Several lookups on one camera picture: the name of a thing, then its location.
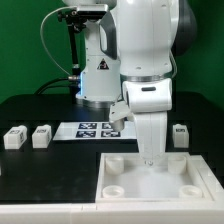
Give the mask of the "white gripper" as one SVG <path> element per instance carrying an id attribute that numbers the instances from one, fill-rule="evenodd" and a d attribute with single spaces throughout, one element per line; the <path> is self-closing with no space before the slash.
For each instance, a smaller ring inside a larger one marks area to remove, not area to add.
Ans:
<path id="1" fill-rule="evenodd" d="M 167 112 L 172 108 L 172 81 L 128 82 L 122 85 L 123 96 L 136 130 L 140 157 L 153 166 L 153 159 L 165 152 Z"/>

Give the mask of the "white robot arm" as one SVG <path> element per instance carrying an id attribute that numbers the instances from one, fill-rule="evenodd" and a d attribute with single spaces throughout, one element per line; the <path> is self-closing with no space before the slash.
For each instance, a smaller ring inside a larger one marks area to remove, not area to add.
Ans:
<path id="1" fill-rule="evenodd" d="M 75 31 L 83 31 L 86 66 L 78 102 L 110 109 L 117 132 L 134 122 L 140 157 L 148 164 L 165 152 L 172 108 L 174 55 L 195 39 L 188 0 L 62 0 Z"/>

